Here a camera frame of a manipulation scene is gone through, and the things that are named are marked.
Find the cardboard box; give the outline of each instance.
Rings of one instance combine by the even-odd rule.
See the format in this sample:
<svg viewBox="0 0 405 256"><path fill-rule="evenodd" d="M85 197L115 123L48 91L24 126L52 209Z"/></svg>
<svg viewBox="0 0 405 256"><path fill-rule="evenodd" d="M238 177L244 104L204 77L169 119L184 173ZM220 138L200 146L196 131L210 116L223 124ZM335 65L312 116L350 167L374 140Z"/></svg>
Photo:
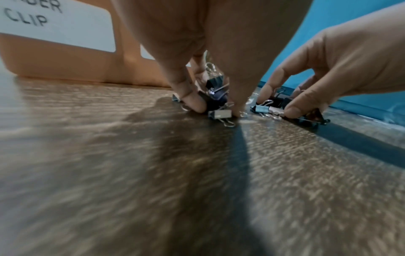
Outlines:
<svg viewBox="0 0 405 256"><path fill-rule="evenodd" d="M0 54L17 75L169 86L110 0L2 0L0 9Z"/></svg>

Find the blue wall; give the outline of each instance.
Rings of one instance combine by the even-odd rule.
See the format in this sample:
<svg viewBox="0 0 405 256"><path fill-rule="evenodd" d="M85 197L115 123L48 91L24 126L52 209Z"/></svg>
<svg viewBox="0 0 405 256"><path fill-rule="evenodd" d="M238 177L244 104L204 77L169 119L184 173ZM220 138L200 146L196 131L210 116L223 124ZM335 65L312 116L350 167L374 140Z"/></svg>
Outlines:
<svg viewBox="0 0 405 256"><path fill-rule="evenodd" d="M324 28L341 24L351 19L363 16L376 10L401 3L401 0L314 0L306 18L297 33L275 59L262 81L267 81L274 69L287 58L295 49L311 39ZM284 84L286 87L295 88L313 72L307 70L299 75L292 76ZM404 125L405 119L405 92L375 95L359 95L343 97L335 107L343 108L350 112L370 116L380 120ZM400 120L391 119L396 113Z"/></svg>

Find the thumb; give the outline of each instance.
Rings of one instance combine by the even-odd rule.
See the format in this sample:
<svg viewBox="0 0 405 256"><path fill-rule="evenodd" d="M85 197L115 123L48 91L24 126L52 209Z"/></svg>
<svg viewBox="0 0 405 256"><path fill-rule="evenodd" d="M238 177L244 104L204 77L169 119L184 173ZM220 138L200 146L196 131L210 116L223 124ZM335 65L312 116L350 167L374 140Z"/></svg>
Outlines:
<svg viewBox="0 0 405 256"><path fill-rule="evenodd" d="M343 76L331 70L313 86L293 99L284 111L288 118L299 118L315 108L322 107L325 103L334 102L337 97L347 90L347 83Z"/></svg>

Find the hand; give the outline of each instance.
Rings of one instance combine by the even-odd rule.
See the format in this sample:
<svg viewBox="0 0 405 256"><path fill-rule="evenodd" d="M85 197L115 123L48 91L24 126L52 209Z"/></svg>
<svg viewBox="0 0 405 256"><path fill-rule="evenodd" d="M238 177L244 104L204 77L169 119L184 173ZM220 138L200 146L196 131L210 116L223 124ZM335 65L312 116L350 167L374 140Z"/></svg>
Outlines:
<svg viewBox="0 0 405 256"><path fill-rule="evenodd" d="M405 3L317 34L276 68L257 102L307 69L315 74L295 89L286 117L323 109L341 96L405 90Z"/></svg>
<svg viewBox="0 0 405 256"><path fill-rule="evenodd" d="M186 64L205 86L207 49L229 77L228 100L240 115L271 62L301 24L312 0L113 0L129 31L156 59L171 87L193 110L205 101Z"/></svg>

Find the wooden surface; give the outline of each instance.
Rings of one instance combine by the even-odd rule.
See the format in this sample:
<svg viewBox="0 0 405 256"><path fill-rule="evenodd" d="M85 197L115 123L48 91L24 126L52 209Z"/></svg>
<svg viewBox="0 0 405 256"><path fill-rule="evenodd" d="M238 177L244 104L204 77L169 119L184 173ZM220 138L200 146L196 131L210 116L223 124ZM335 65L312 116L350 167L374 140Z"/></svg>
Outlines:
<svg viewBox="0 0 405 256"><path fill-rule="evenodd" d="M0 255L405 255L405 129L234 129L146 87L0 76Z"/></svg>

